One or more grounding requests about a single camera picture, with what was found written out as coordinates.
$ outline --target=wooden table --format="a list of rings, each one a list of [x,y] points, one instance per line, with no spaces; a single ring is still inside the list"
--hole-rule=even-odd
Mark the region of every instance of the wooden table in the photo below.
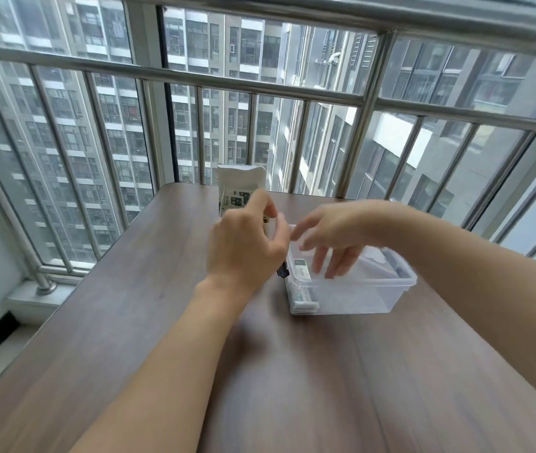
[[[217,196],[161,189],[7,368],[0,453],[68,452],[118,394],[203,278]],[[290,222],[332,201],[273,197]],[[536,452],[536,391],[425,282],[387,315],[293,317],[274,275],[226,343],[199,451]]]

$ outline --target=metal railing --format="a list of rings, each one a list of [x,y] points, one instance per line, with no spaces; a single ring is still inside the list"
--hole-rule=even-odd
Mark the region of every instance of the metal railing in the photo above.
[[[442,179],[438,183],[436,193],[432,197],[432,200],[428,206],[427,212],[435,205],[438,200],[439,193],[443,191],[452,177],[455,169],[459,165],[464,153],[468,149],[473,137],[475,136],[480,125],[505,127],[510,129],[519,129],[525,132],[525,136],[521,137],[518,144],[511,150],[509,157],[503,161],[499,168],[496,177],[485,188],[482,196],[476,200],[474,207],[470,210],[468,216],[465,218],[463,227],[471,229],[479,216],[483,213],[485,206],[489,203],[490,199],[496,194],[500,187],[500,178],[506,175],[510,168],[513,168],[514,162],[518,156],[521,156],[529,144],[529,140],[536,134],[536,119],[526,118],[521,116],[512,116],[505,114],[494,114],[479,110],[454,108],[435,106],[432,104],[424,103],[412,103],[407,101],[392,100],[379,97],[379,90],[381,82],[386,72],[386,67],[393,46],[399,35],[399,31],[405,34],[413,34],[415,36],[430,37],[439,34],[439,39],[445,39],[448,41],[460,42],[468,44],[471,41],[472,46],[482,47],[496,47],[505,48],[507,50],[522,50],[523,52],[536,52],[536,18],[533,18],[532,23],[521,23],[513,26],[509,26],[509,22],[513,20],[513,16],[507,16],[504,19],[495,19],[489,14],[490,17],[484,17],[482,19],[472,18],[465,19],[463,22],[460,19],[455,19],[453,22],[452,16],[437,15],[426,12],[411,12],[408,7],[395,7],[395,6],[378,6],[375,8],[374,3],[364,2],[344,2],[341,0],[161,0],[171,5],[182,6],[186,8],[197,8],[203,10],[228,12],[235,14],[253,14],[254,16],[260,15],[264,17],[278,17],[285,20],[293,20],[296,22],[306,23],[320,23],[320,24],[337,24],[343,25],[346,28],[362,28],[362,29],[377,29],[378,30],[378,43],[374,51],[374,56],[370,65],[368,84],[363,95],[356,95],[352,93],[335,92],[324,89],[314,89],[307,87],[289,86],[286,84],[277,84],[264,81],[247,81],[237,78],[215,76],[209,74],[196,74],[186,71],[178,71],[171,69],[158,69],[158,68],[146,68],[133,64],[113,63],[106,61],[99,61],[93,59],[83,59],[79,57],[69,57],[63,55],[55,55],[52,53],[21,51],[7,48],[0,48],[0,60],[10,61],[17,63],[24,63],[28,66],[30,75],[32,77],[33,85],[37,91],[37,94],[41,98],[42,109],[45,114],[46,120],[50,123],[50,129],[54,142],[58,148],[58,153],[62,159],[68,181],[73,185],[76,203],[80,207],[85,228],[90,242],[93,247],[94,254],[97,258],[100,258],[100,250],[96,244],[95,238],[92,235],[92,226],[90,218],[86,213],[86,209],[83,204],[80,191],[78,191],[76,185],[77,181],[75,174],[68,161],[68,156],[65,147],[62,144],[61,138],[58,133],[58,128],[51,115],[50,106],[45,95],[45,91],[41,84],[41,80],[38,75],[37,67],[48,66],[53,68],[61,68],[68,70],[77,70],[83,72],[85,79],[85,91],[88,94],[92,105],[91,110],[93,113],[93,120],[100,133],[100,144],[102,152],[107,160],[106,164],[109,171],[110,186],[116,191],[117,208],[119,214],[119,223],[123,229],[128,225],[127,212],[123,198],[120,193],[119,179],[117,172],[112,161],[111,150],[108,144],[105,126],[102,115],[100,114],[100,105],[98,96],[94,90],[94,83],[91,73],[104,73],[114,76],[125,76],[128,78],[135,78],[139,80],[141,86],[138,85],[138,94],[140,95],[140,102],[142,106],[142,114],[150,113],[151,108],[148,107],[148,99],[144,98],[143,89],[151,81],[170,83],[170,84],[184,84],[195,87],[195,98],[197,108],[197,133],[199,134],[197,143],[197,159],[198,169],[200,173],[200,182],[204,183],[204,147],[203,136],[200,135],[203,128],[203,88],[228,90],[234,92],[246,92],[250,96],[249,100],[249,123],[247,130],[247,163],[251,164],[253,149],[253,127],[255,126],[255,118],[257,107],[257,95],[269,95],[278,98],[290,98],[301,101],[301,123],[298,124],[297,144],[295,151],[293,152],[293,162],[289,174],[289,183],[283,190],[287,190],[292,193],[294,191],[296,181],[298,178],[298,171],[301,162],[302,143],[304,140],[305,132],[308,126],[308,116],[310,103],[324,103],[334,104],[340,106],[356,107],[358,108],[355,113],[355,118],[351,131],[351,142],[347,151],[345,152],[345,159],[341,174],[339,176],[336,185],[336,196],[343,198],[346,196],[349,183],[354,173],[356,162],[362,148],[366,132],[375,111],[388,111],[393,113],[404,113],[408,115],[416,116],[416,122],[408,136],[406,144],[401,153],[401,158],[396,167],[395,173],[392,178],[392,182],[389,185],[385,193],[385,199],[389,199],[393,193],[393,189],[399,179],[406,160],[414,146],[417,136],[423,125],[425,118],[438,118],[453,121],[468,122],[470,124],[469,129],[464,135],[457,151],[455,152],[452,161],[443,174]],[[460,36],[467,34],[468,38],[460,40]],[[150,121],[143,119],[143,124],[149,131],[154,130],[150,125]],[[8,135],[8,141],[12,145],[13,151],[16,154],[18,162],[22,166],[22,171],[25,172],[26,179],[31,183],[31,189],[35,191],[35,187],[31,182],[30,177],[26,174],[26,168],[19,155],[18,149],[16,149],[16,143],[13,137],[10,135],[10,130],[7,127],[5,117],[1,113],[0,108],[0,124],[4,131]],[[157,150],[160,148],[153,142],[154,137],[149,136],[149,158],[157,158]],[[153,165],[151,172],[158,166]],[[157,174],[152,173],[153,185],[157,186]],[[64,247],[62,246],[56,229],[52,225],[52,221],[49,219],[47,210],[42,204],[42,200],[39,199],[38,194],[35,197],[37,203],[41,207],[41,211],[44,214],[44,218],[48,223],[50,231],[52,233],[53,240],[56,244],[56,248],[64,263],[63,267],[38,267],[38,271],[42,273],[53,274],[70,274],[70,275],[82,275],[85,272],[77,270],[73,267],[68,260]],[[513,226],[517,220],[521,217],[512,217],[508,226]],[[508,229],[501,232],[503,238]]]

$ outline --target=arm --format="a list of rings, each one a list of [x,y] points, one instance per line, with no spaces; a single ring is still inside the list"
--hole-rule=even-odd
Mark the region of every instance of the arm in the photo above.
[[[273,240],[264,213],[277,218]],[[71,453],[195,452],[226,337],[288,242],[287,222],[265,191],[228,211],[211,230],[207,277],[185,312]]]
[[[364,245],[402,255],[461,318],[536,388],[536,260],[490,243],[444,220],[395,202],[364,200],[318,208],[291,234],[343,256],[328,270],[343,274]]]

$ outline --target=clear plastic box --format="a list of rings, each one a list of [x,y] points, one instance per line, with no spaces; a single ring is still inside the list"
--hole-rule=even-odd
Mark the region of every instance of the clear plastic box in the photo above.
[[[292,315],[353,315],[388,313],[417,277],[409,264],[387,248],[365,247],[358,261],[342,277],[327,280],[327,255],[319,274],[312,273],[314,250],[300,251],[291,242],[285,278]]]

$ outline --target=hand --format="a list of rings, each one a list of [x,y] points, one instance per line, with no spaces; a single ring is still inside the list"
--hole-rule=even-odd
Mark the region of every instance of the hand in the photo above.
[[[316,248],[312,271],[322,270],[324,259],[333,248],[325,278],[345,275],[366,245],[384,246],[377,224],[384,213],[391,213],[397,205],[385,200],[359,200],[339,204],[320,205],[297,223],[291,233],[296,242],[309,229],[312,231],[300,245],[302,251]]]
[[[264,233],[264,214],[276,218],[272,240]],[[287,221],[277,212],[268,192],[255,191],[245,208],[227,210],[211,229],[207,280],[225,289],[234,306],[242,311],[287,257],[289,237]]]

